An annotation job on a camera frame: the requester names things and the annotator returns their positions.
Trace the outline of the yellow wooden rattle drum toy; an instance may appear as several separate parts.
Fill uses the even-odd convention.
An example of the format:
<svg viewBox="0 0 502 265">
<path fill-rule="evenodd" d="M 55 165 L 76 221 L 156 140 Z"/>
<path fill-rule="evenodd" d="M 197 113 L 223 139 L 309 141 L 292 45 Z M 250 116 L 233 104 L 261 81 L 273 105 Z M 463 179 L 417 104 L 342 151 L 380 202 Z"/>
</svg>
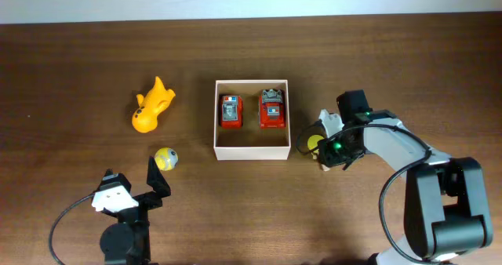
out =
<svg viewBox="0 0 502 265">
<path fill-rule="evenodd" d="M 324 140 L 324 139 L 325 139 L 324 136 L 321 136 L 321 135 L 318 135 L 318 134 L 314 134 L 314 135 L 310 136 L 308 138 L 308 140 L 307 140 L 307 148 L 309 150 L 309 153 L 313 157 L 313 159 L 318 162 L 318 164 L 321 167 L 321 169 L 324 172 L 328 172 L 330 170 L 330 168 L 327 167 L 326 165 L 322 164 L 319 161 L 319 158 L 318 158 L 318 156 L 319 156 L 318 142 L 321 141 L 321 140 Z"/>
</svg>

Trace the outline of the red toy fire truck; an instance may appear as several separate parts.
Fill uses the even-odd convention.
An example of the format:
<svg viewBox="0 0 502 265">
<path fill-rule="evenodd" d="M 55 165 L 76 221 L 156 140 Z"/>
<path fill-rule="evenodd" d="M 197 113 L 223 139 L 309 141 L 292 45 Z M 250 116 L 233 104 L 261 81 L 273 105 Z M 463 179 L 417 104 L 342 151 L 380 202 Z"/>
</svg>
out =
<svg viewBox="0 0 502 265">
<path fill-rule="evenodd" d="M 262 129 L 286 127 L 285 102 L 280 89 L 264 89 L 259 97 L 259 124 Z"/>
</svg>

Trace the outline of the red toy car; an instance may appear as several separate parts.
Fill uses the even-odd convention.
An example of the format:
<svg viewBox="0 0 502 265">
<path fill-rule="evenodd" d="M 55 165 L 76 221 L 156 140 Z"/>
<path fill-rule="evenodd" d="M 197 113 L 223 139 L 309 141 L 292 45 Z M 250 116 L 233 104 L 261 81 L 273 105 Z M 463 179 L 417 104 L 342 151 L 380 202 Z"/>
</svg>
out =
<svg viewBox="0 0 502 265">
<path fill-rule="evenodd" d="M 224 129 L 240 129 L 243 123 L 243 102 L 238 95 L 224 95 L 220 99 L 220 126 Z"/>
</svg>

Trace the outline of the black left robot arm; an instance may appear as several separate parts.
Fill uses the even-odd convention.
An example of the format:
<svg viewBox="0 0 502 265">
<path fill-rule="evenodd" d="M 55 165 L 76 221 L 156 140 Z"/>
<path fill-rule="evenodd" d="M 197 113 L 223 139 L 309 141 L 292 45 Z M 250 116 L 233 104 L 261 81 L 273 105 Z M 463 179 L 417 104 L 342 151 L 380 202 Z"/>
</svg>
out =
<svg viewBox="0 0 502 265">
<path fill-rule="evenodd" d="M 147 185 L 151 191 L 132 196 L 131 183 L 122 173 L 107 170 L 93 195 L 92 207 L 117 222 L 100 237 L 105 265 L 142 265 L 151 262 L 148 213 L 163 206 L 170 186 L 153 157 L 148 160 Z"/>
</svg>

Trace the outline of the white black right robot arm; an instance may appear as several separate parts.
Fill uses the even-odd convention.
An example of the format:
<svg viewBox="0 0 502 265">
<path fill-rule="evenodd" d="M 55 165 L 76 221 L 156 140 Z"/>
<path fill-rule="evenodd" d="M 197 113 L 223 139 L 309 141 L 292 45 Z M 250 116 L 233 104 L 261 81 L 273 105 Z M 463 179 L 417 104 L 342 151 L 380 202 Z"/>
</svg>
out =
<svg viewBox="0 0 502 265">
<path fill-rule="evenodd" d="M 313 151 L 327 169 L 348 168 L 375 154 L 393 169 L 378 198 L 381 226 L 390 248 L 370 264 L 448 264 L 493 242 L 493 224 L 481 165 L 454 158 L 425 143 L 388 110 L 375 111 L 362 90 L 336 99 L 339 111 L 321 110 L 317 125 L 325 138 Z M 384 200 L 390 186 L 406 180 L 404 235 L 395 241 L 387 227 Z"/>
</svg>

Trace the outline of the yellow grey toy ball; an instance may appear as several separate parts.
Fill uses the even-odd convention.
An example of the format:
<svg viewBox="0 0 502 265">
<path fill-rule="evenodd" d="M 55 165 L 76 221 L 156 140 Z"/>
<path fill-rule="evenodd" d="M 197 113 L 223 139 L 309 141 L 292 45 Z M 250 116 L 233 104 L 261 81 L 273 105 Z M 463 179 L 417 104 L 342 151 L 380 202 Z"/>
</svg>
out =
<svg viewBox="0 0 502 265">
<path fill-rule="evenodd" d="M 179 158 L 174 149 L 163 147 L 155 153 L 154 160 L 161 171 L 169 171 L 176 167 Z"/>
</svg>

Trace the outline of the orange toy fish figure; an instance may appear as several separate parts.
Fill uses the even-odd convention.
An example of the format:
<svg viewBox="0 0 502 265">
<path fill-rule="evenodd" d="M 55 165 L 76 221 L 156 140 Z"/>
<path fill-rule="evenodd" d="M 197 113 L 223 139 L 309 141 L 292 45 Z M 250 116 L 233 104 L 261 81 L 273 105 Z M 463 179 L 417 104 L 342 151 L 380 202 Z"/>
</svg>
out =
<svg viewBox="0 0 502 265">
<path fill-rule="evenodd" d="M 138 108 L 133 113 L 132 125 L 139 133 L 149 133 L 158 127 L 158 116 L 164 112 L 176 94 L 167 89 L 159 76 L 155 77 L 153 88 L 144 96 L 136 95 Z"/>
</svg>

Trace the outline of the white open cardboard box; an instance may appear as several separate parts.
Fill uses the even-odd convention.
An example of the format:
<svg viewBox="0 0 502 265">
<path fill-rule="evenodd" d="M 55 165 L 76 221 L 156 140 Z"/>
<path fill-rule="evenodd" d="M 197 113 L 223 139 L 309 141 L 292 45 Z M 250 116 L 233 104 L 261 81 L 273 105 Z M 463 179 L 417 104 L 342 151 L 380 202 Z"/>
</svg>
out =
<svg viewBox="0 0 502 265">
<path fill-rule="evenodd" d="M 283 93 L 286 120 L 284 128 L 260 127 L 259 95 L 265 89 L 278 89 Z M 225 129 L 220 126 L 221 100 L 226 95 L 242 98 L 243 123 L 239 129 Z M 218 160 L 286 160 L 291 146 L 287 80 L 215 81 L 213 149 Z"/>
</svg>

